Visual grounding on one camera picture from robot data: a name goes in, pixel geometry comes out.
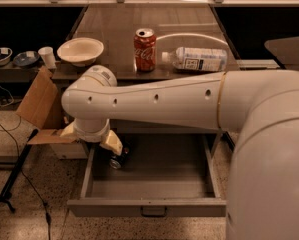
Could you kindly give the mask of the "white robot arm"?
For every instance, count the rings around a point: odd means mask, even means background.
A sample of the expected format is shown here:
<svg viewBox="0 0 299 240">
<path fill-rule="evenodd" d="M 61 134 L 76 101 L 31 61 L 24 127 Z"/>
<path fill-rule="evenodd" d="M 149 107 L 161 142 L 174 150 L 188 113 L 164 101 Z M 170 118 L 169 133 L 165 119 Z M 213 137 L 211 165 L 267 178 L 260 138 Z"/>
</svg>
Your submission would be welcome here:
<svg viewBox="0 0 299 240">
<path fill-rule="evenodd" d="M 112 119 L 236 131 L 226 240 L 299 240 L 299 71 L 250 70 L 118 86 L 88 69 L 61 98 L 69 131 L 98 142 Z"/>
</svg>

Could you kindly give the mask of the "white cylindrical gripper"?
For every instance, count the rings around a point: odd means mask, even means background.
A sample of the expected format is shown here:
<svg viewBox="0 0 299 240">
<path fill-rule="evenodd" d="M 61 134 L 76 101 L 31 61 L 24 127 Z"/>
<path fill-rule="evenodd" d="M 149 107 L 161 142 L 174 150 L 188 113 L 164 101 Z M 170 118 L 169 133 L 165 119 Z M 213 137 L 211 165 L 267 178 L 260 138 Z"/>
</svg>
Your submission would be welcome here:
<svg viewBox="0 0 299 240">
<path fill-rule="evenodd" d="M 110 130 L 110 121 L 108 119 L 82 120 L 75 119 L 73 123 L 67 125 L 61 132 L 62 138 L 77 137 L 86 141 L 98 143 L 104 149 L 112 151 L 120 156 L 123 144 L 116 133 Z"/>
</svg>

